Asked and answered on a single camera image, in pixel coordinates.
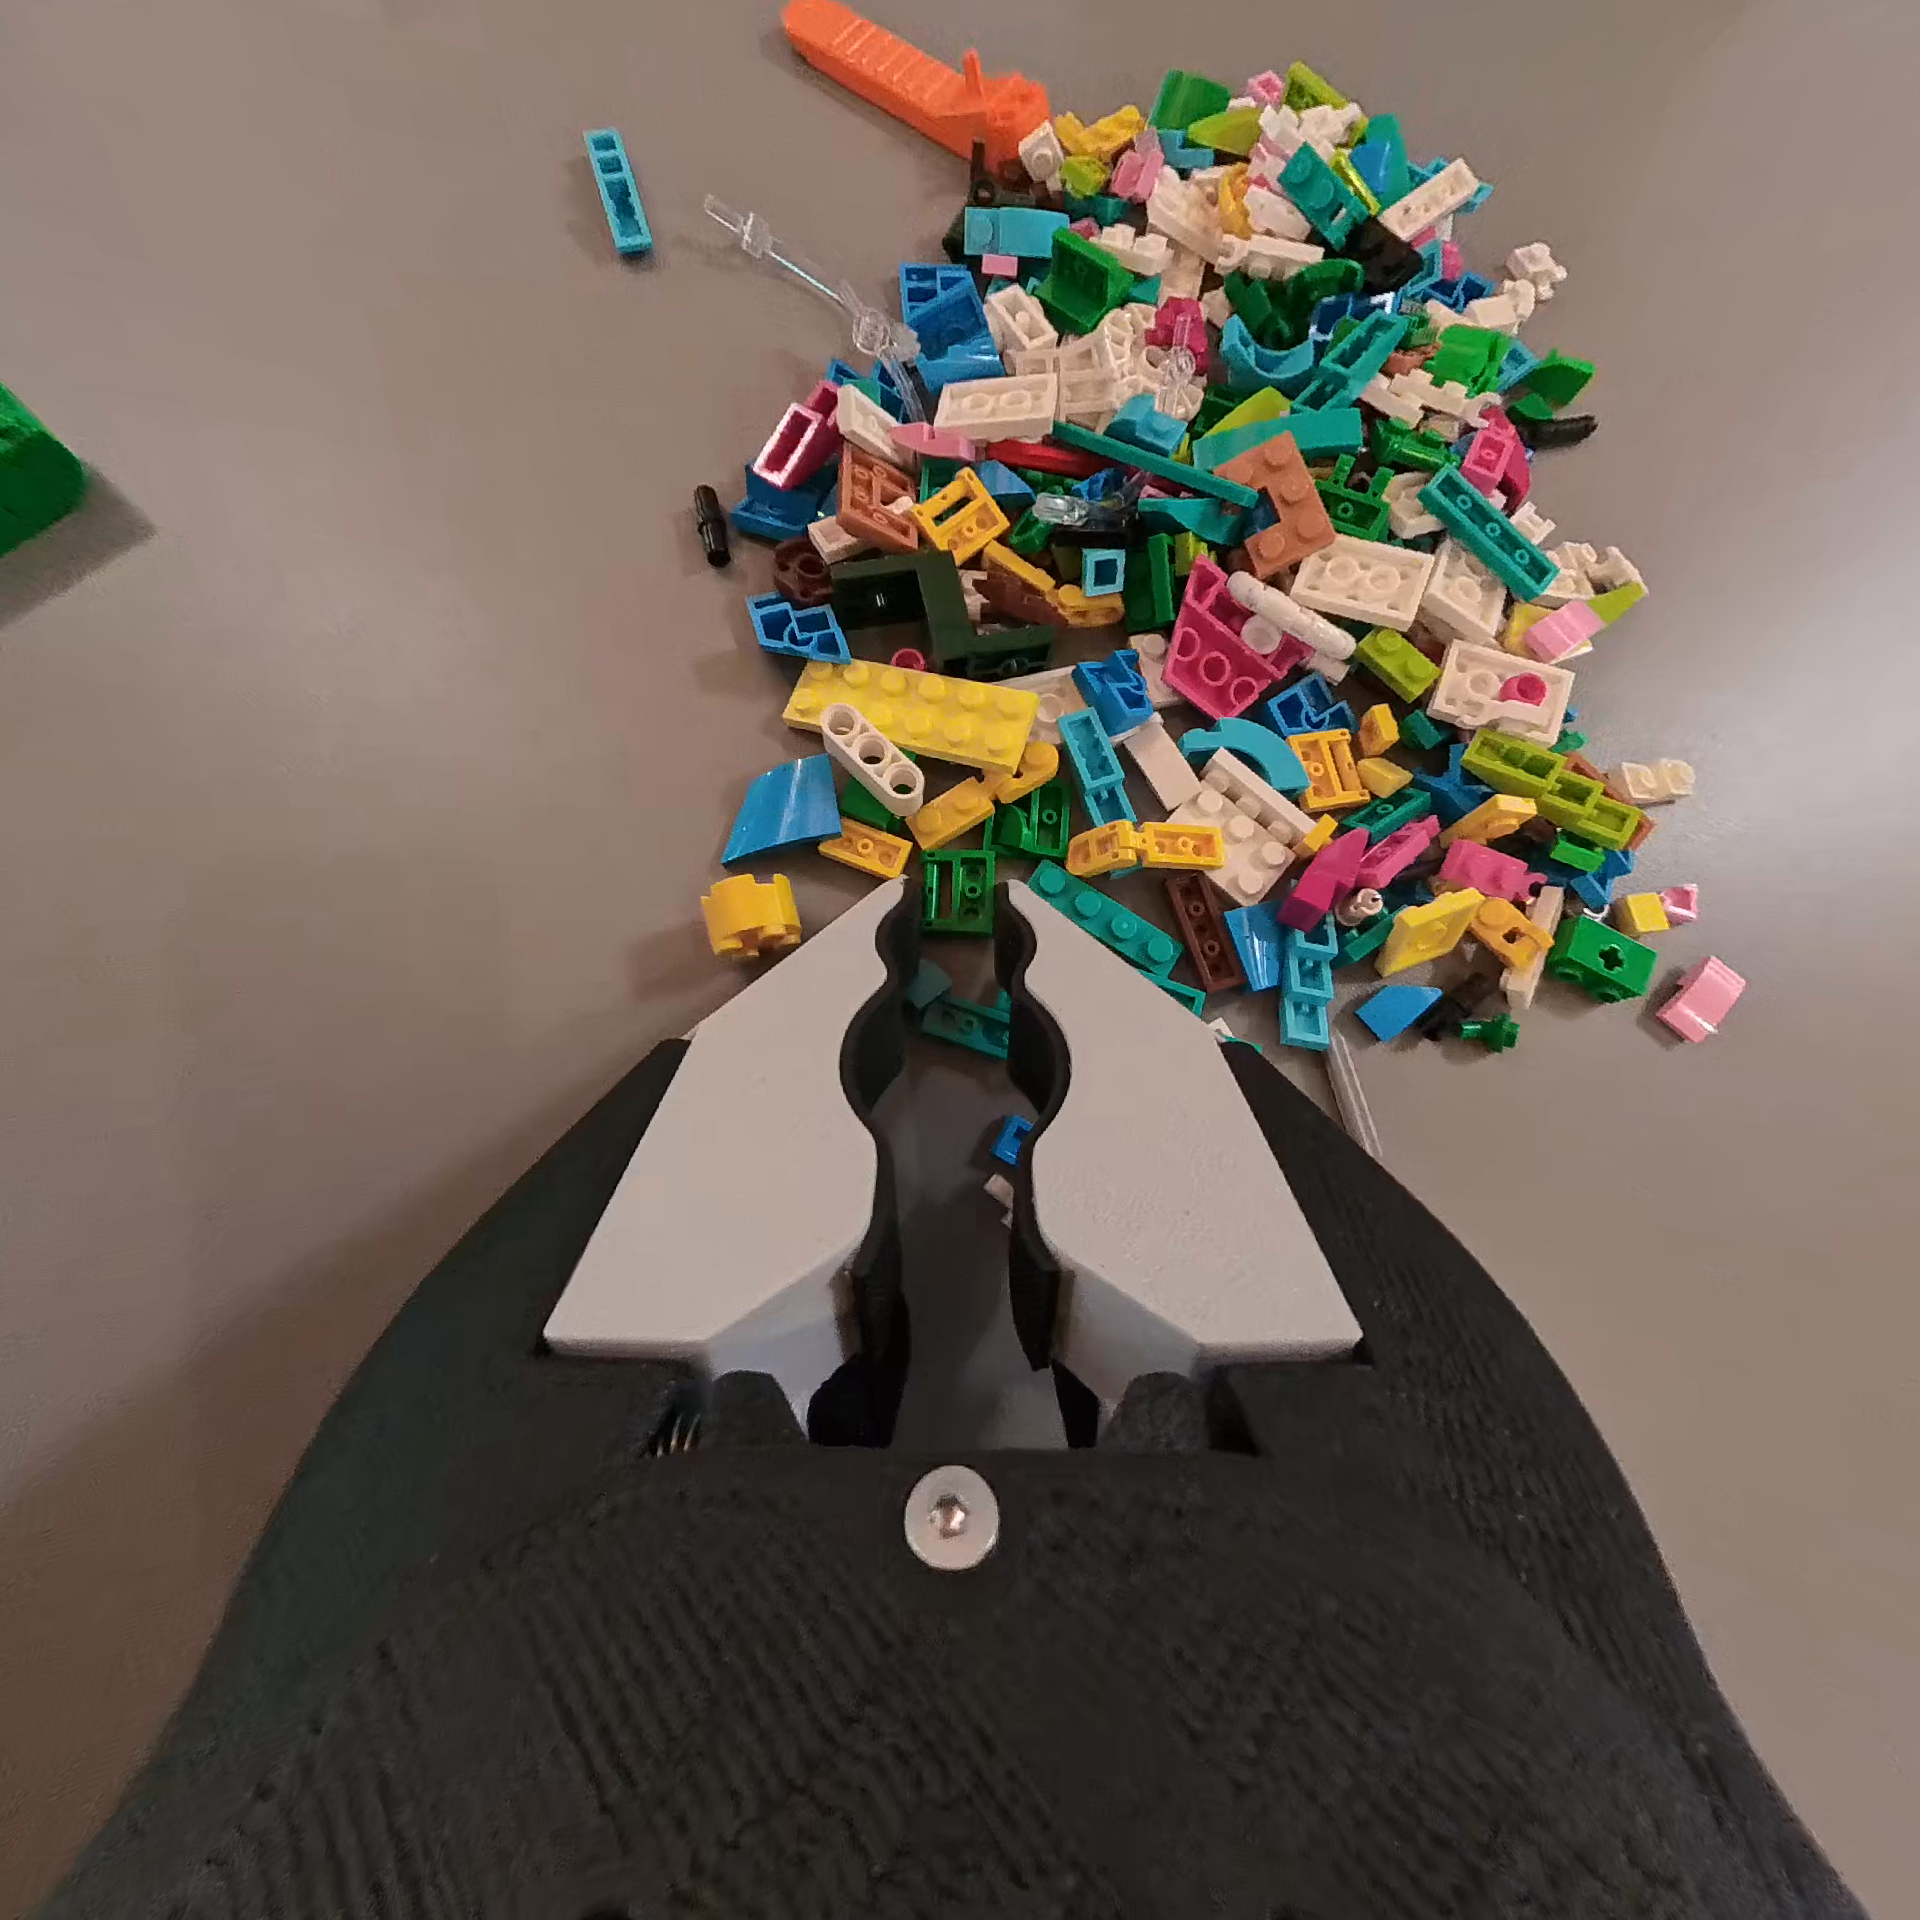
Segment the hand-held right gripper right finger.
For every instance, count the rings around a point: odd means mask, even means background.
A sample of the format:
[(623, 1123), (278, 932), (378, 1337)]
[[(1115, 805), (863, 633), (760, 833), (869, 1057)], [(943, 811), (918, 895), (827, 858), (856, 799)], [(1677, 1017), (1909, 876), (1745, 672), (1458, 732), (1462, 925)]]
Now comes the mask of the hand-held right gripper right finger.
[(1362, 1330), (1221, 1041), (1037, 881), (1005, 888), (1007, 1068), (1032, 1111), (1009, 1298), (1070, 1445), (1130, 1387), (1352, 1364)]

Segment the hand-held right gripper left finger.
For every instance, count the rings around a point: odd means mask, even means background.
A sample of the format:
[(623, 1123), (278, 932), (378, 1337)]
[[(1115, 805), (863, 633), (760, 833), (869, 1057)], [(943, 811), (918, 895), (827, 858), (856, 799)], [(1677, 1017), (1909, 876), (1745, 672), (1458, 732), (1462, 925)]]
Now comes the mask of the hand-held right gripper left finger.
[(681, 1045), (545, 1323), (555, 1354), (774, 1379), (825, 1445), (887, 1445), (905, 1387), (897, 1172), (915, 906), (887, 881)]

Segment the pile of coloured toy bricks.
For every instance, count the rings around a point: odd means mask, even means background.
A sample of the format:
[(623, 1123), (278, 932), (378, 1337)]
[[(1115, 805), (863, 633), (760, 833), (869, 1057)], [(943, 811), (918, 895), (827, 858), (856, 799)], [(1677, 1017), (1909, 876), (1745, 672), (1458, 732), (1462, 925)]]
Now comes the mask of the pile of coloured toy bricks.
[(755, 873), (789, 850), (903, 881), (936, 945), (987, 941), (1037, 881), (1190, 1013), (1266, 999), (1365, 1143), (1339, 1015), (1502, 1053), (1550, 981), (1713, 1037), (1736, 969), (1657, 993), (1696, 888), (1634, 888), (1694, 770), (1601, 768), (1578, 728), (1573, 667), (1649, 589), (1535, 498), (1595, 429), (1593, 367), (1523, 341), (1566, 277), (1549, 244), (1467, 273), (1490, 186), (1309, 65), (1170, 68), (1146, 109), (966, 162), (897, 311), (704, 205), (856, 355), (741, 501), (690, 496), (712, 568), (774, 547), (749, 619), (813, 743), (741, 802), (714, 954), (801, 941)]

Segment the grey desk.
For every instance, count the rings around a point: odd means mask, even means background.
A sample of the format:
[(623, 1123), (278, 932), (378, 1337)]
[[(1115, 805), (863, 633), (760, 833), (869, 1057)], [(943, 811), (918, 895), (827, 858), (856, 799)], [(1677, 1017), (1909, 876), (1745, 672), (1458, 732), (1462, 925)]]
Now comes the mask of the grey desk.
[[(1750, 1735), (1915, 1916), (1915, 4), (863, 4), (1079, 112), (1302, 57), (1463, 156), (1598, 369), (1542, 496), (1649, 602), (1576, 698), (1691, 762), (1672, 1045), (1358, 1045)], [(5, 4), (5, 385), (91, 468), (5, 564), (5, 1916), (106, 1821), (352, 1368), (741, 972), (699, 895), (797, 748), (698, 483), (966, 165), (778, 4)], [(623, 259), (585, 131), (623, 132)]]

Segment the green brick plate assembly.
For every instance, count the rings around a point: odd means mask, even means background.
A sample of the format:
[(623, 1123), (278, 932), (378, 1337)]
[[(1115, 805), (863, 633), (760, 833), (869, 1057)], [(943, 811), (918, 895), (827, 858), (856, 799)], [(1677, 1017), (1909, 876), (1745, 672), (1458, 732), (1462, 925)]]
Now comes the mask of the green brick plate assembly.
[(37, 540), (86, 498), (81, 457), (9, 388), (2, 388), (2, 543), (7, 557)]

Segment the teal long brick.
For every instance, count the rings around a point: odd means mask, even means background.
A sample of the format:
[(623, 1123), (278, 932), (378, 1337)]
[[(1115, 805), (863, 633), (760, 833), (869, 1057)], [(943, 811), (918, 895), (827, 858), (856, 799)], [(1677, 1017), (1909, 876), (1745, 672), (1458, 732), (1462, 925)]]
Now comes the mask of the teal long brick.
[(623, 259), (648, 259), (657, 241), (623, 132), (590, 128), (584, 132), (584, 152), (608, 223), (613, 251)]

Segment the orange brick separator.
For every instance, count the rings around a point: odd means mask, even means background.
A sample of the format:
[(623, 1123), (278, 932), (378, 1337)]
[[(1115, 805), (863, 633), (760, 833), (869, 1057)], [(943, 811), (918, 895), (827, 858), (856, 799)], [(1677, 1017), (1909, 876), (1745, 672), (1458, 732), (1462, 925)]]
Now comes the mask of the orange brick separator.
[(1051, 120), (1040, 82), (990, 76), (977, 51), (944, 65), (839, 2), (792, 2), (779, 24), (807, 65), (962, 161), (982, 145), (1009, 162)]

